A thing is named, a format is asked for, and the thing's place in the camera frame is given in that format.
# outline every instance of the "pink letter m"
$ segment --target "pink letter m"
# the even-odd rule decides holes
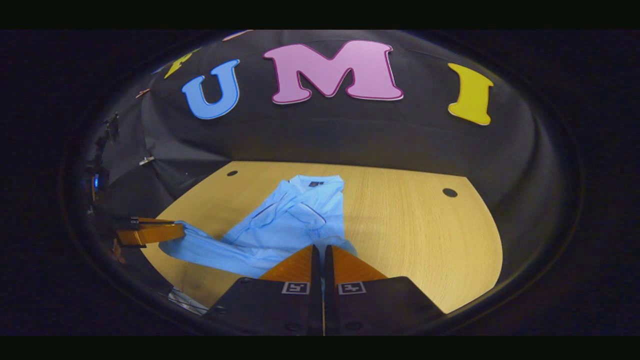
[[[403,92],[394,83],[389,65],[387,44],[371,41],[349,41],[333,59],[328,59],[302,44],[287,45],[267,51],[265,58],[273,59],[278,78],[278,92],[273,96],[276,104],[292,104],[311,97],[311,91],[303,88],[303,75],[324,96],[332,97],[342,80],[351,70],[353,84],[347,94],[358,99],[400,100]]]

